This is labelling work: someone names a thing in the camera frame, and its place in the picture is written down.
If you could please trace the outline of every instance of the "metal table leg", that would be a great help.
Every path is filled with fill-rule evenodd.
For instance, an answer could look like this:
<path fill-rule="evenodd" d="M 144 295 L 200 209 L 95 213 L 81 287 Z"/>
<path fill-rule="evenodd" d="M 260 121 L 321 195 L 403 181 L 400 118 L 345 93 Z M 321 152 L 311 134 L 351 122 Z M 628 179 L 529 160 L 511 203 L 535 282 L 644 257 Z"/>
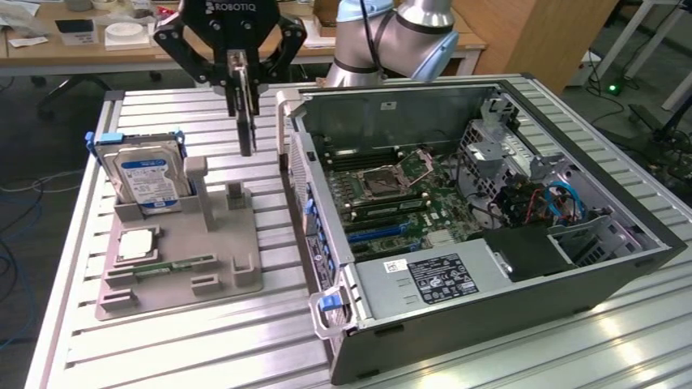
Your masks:
<path fill-rule="evenodd" d="M 683 17 L 683 15 L 685 13 L 687 13 L 685 10 L 677 9 L 672 13 L 672 15 L 668 17 L 664 24 L 660 26 L 659 32 L 651 38 L 651 41 L 647 44 L 647 47 L 644 47 L 644 51 L 639 54 L 637 59 L 635 60 L 635 62 L 632 63 L 632 66 L 629 66 L 629 69 L 627 70 L 627 73 L 625 73 L 627 79 L 635 78 L 635 75 L 637 74 L 639 69 L 641 69 L 641 66 L 649 59 L 651 54 L 655 52 L 656 47 L 659 47 L 660 42 L 663 41 L 663 38 L 667 37 L 668 32 L 671 31 L 672 27 L 675 26 L 675 24 L 677 23 L 677 21 L 680 20 L 680 18 Z"/>
<path fill-rule="evenodd" d="M 635 30 L 639 27 L 639 24 L 641 24 L 644 18 L 649 14 L 651 8 L 653 7 L 655 2 L 651 0 L 644 0 L 643 5 L 639 7 L 639 11 L 632 17 L 632 20 L 629 21 L 629 24 L 625 27 L 625 31 L 620 34 L 620 37 L 617 38 L 617 41 L 615 41 L 613 47 L 611 48 L 608 54 L 605 55 L 604 60 L 601 61 L 601 64 L 599 65 L 596 69 L 596 74 L 600 78 L 603 78 L 605 71 L 608 70 L 609 66 L 613 64 L 615 59 L 617 58 L 617 55 L 620 54 L 620 51 L 625 47 L 627 42 L 629 41 L 629 38 L 632 38 L 632 34 L 635 33 Z"/>
<path fill-rule="evenodd" d="M 675 111 L 683 104 L 684 98 L 689 94 L 692 94 L 692 72 L 689 72 L 687 79 L 684 79 L 683 83 L 671 94 L 671 97 L 668 97 L 667 102 L 663 103 L 661 108 L 665 111 Z"/>

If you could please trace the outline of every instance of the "cable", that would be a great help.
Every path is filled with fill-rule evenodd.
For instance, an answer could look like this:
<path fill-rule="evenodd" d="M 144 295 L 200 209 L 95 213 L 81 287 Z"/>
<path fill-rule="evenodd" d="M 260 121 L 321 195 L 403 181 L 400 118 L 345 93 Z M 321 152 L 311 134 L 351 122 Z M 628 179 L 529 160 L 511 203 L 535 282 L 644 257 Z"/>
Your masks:
<path fill-rule="evenodd" d="M 23 186 L 21 188 L 8 188 L 5 186 L 0 186 L 0 190 L 3 192 L 8 192 L 8 193 L 24 192 L 27 190 L 33 190 L 35 192 L 39 192 L 39 190 L 37 190 L 39 183 L 44 184 L 44 183 L 55 180 L 56 178 L 67 177 L 67 176 L 71 176 L 71 175 L 75 175 L 75 174 L 80 174 L 80 173 L 84 173 L 83 169 L 80 169 L 80 170 L 68 170 L 65 172 L 60 172 L 60 173 L 53 174 L 51 176 L 45 176 L 45 177 L 37 178 L 36 180 L 33 180 L 33 183 L 29 186 Z M 75 186 L 71 186 L 69 188 L 63 188 L 63 189 L 56 189 L 56 190 L 45 190 L 45 189 L 43 189 L 43 192 L 44 193 L 63 193 L 63 192 L 68 192 L 71 190 L 75 190 L 79 187 L 80 187 L 80 185 L 75 185 Z"/>
<path fill-rule="evenodd" d="M 3 233 L 20 222 L 21 219 L 29 214 L 29 212 L 33 210 L 35 207 L 37 207 L 39 203 L 43 199 L 43 182 L 39 184 L 39 195 L 36 196 L 36 199 L 32 202 L 32 205 L 27 208 L 24 212 L 12 220 L 4 227 L 0 228 L 0 237 L 3 236 Z"/>
<path fill-rule="evenodd" d="M 561 182 L 561 181 L 555 181 L 555 182 L 551 182 L 551 184 L 548 184 L 547 188 L 545 188 L 545 200 L 548 200 L 548 208 L 551 209 L 551 212 L 555 214 L 555 216 L 560 217 L 563 215 L 563 213 L 560 212 L 560 210 L 557 209 L 557 207 L 555 206 L 555 204 L 552 203 L 552 192 L 551 192 L 551 188 L 560 188 L 560 189 L 564 189 L 568 191 L 568 193 L 572 195 L 572 199 L 576 201 L 577 205 L 579 205 L 579 210 L 580 210 L 580 219 L 584 217 L 584 215 L 587 214 L 587 210 L 584 209 L 584 205 L 580 201 L 580 196 L 579 194 L 576 193 L 576 190 L 575 188 L 567 183 L 567 182 Z"/>
<path fill-rule="evenodd" d="M 540 189 L 536 189 L 533 191 L 533 194 L 531 195 L 531 201 L 529 201 L 529 209 L 527 210 L 527 217 L 523 221 L 524 224 L 527 224 L 531 220 L 531 211 L 533 210 L 533 204 L 535 204 L 535 201 L 536 201 L 536 195 L 540 193 Z"/>
<path fill-rule="evenodd" d="M 27 205 L 32 206 L 29 209 L 36 209 L 37 210 L 36 211 L 36 215 L 33 216 L 32 221 L 16 233 L 8 235 L 7 237 L 3 237 L 3 239 L 5 241 L 13 241 L 17 237 L 24 235 L 36 226 L 36 223 L 39 222 L 39 219 L 41 219 L 41 215 L 43 215 L 41 204 L 37 203 L 36 205 L 33 205 L 33 204 L 27 204 Z"/>
<path fill-rule="evenodd" d="M 601 94 L 601 79 L 600 77 L 597 76 L 597 72 L 596 72 L 596 67 L 593 66 L 593 57 L 592 57 L 592 48 L 589 47 L 588 49 L 588 62 L 591 63 L 592 65 L 592 74 L 588 76 L 588 83 L 589 83 L 589 86 L 587 87 L 587 92 L 593 95 L 595 97 L 597 98 L 601 98 L 612 103 L 616 103 L 617 104 L 617 107 L 619 109 L 613 112 L 609 112 L 601 116 L 599 116 L 597 118 L 595 118 L 592 121 L 591 121 L 591 125 L 593 126 L 596 124 L 596 122 L 604 118 L 607 118 L 608 116 L 612 116 L 612 115 L 616 115 L 619 113 L 623 113 L 625 112 L 625 106 L 617 101 L 617 100 L 613 100 L 611 99 L 609 97 L 604 96 Z M 593 86 L 593 79 L 592 79 L 592 76 L 596 76 L 596 87 Z"/>
<path fill-rule="evenodd" d="M 365 26 L 365 39 L 368 40 L 369 55 L 372 56 L 372 62 L 375 62 L 375 67 L 377 68 L 380 78 L 384 79 L 385 70 L 381 67 L 380 55 L 377 54 L 377 49 L 375 48 L 375 41 L 372 39 L 372 30 L 369 29 L 368 9 L 365 7 L 365 0 L 360 0 L 360 12 L 363 14 L 363 24 Z"/>
<path fill-rule="evenodd" d="M 9 337 L 9 339 L 7 339 L 0 344 L 0 351 L 3 351 L 4 348 L 8 347 L 9 344 L 25 334 L 25 332 L 28 331 L 29 327 L 36 322 L 37 306 L 36 306 L 36 298 L 33 296 L 33 290 L 32 290 L 32 287 L 29 285 L 29 280 L 28 280 L 28 277 L 25 275 L 24 268 L 17 263 L 17 261 L 15 259 L 15 256 L 12 255 L 12 250 L 9 249 L 9 247 L 5 244 L 5 242 L 3 241 L 3 239 L 0 239 L 0 246 L 4 248 L 4 250 L 5 250 L 7 254 L 8 254 L 7 260 L 13 264 L 15 274 L 20 275 L 21 286 L 24 287 L 24 291 L 25 291 L 25 294 L 27 294 L 27 297 L 28 297 L 28 300 L 29 300 L 29 318 L 25 321 L 24 327 L 21 327 L 21 329 Z"/>
<path fill-rule="evenodd" d="M 5 275 L 8 273 L 8 271 L 12 271 L 12 279 L 9 281 L 9 288 L 8 288 L 8 290 L 5 290 L 5 292 L 0 296 L 0 302 L 3 302 L 4 299 L 8 298 L 9 294 L 12 293 L 12 290 L 15 290 L 15 286 L 17 285 L 19 272 L 17 272 L 16 262 L 13 261 L 13 258 L 8 258 L 1 255 L 0 255 L 0 258 L 9 265 L 9 268 L 7 269 L 7 271 L 3 271 L 3 275 Z"/>

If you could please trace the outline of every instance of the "white box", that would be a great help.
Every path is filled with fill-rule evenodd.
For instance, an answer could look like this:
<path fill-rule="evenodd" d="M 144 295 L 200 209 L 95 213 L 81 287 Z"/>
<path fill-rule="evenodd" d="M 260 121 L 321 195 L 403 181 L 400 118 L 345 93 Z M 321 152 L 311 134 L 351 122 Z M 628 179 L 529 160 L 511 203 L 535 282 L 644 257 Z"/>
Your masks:
<path fill-rule="evenodd" d="M 55 24 L 65 46 L 99 43 L 99 33 L 93 20 L 56 20 Z"/>
<path fill-rule="evenodd" d="M 105 28 L 105 50 L 148 49 L 148 27 L 133 23 L 116 23 Z"/>
<path fill-rule="evenodd" d="M 584 54 L 584 58 L 581 59 L 580 68 L 576 71 L 575 76 L 569 80 L 567 86 L 583 86 L 587 83 L 588 77 L 592 75 L 593 68 L 597 67 L 599 63 L 601 63 L 601 58 L 591 51 L 587 51 L 587 53 Z"/>

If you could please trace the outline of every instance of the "pcie slot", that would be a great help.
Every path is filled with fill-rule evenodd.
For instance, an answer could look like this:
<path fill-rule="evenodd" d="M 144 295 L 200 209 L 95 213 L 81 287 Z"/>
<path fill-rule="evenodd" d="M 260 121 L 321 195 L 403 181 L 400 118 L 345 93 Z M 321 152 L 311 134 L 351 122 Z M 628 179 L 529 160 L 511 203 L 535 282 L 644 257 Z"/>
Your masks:
<path fill-rule="evenodd" d="M 367 233 L 355 233 L 348 236 L 349 243 L 359 243 L 372 241 L 375 239 L 381 239 L 383 237 L 396 237 L 405 233 L 409 224 L 403 223 L 400 225 L 393 225 L 384 229 L 377 229 L 375 231 L 369 231 Z"/>

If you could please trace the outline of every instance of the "blue latch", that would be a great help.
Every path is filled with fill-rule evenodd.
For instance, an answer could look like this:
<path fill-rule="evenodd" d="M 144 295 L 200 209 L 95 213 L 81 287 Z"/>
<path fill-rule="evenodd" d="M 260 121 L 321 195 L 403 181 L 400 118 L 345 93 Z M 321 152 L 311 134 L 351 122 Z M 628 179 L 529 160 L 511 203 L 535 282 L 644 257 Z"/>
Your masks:
<path fill-rule="evenodd" d="M 89 131 L 84 136 L 84 142 L 87 142 L 87 150 L 91 153 L 92 156 L 96 156 L 96 149 L 95 149 L 95 132 Z"/>
<path fill-rule="evenodd" d="M 336 294 L 332 296 L 324 296 L 323 298 L 320 298 L 319 305 L 320 305 L 320 310 L 323 312 L 329 312 L 331 310 L 337 310 L 339 308 L 341 308 L 344 306 L 344 304 L 341 302 L 341 297 Z"/>
<path fill-rule="evenodd" d="M 125 135 L 120 132 L 107 132 L 100 136 L 99 144 L 120 144 L 125 139 Z"/>

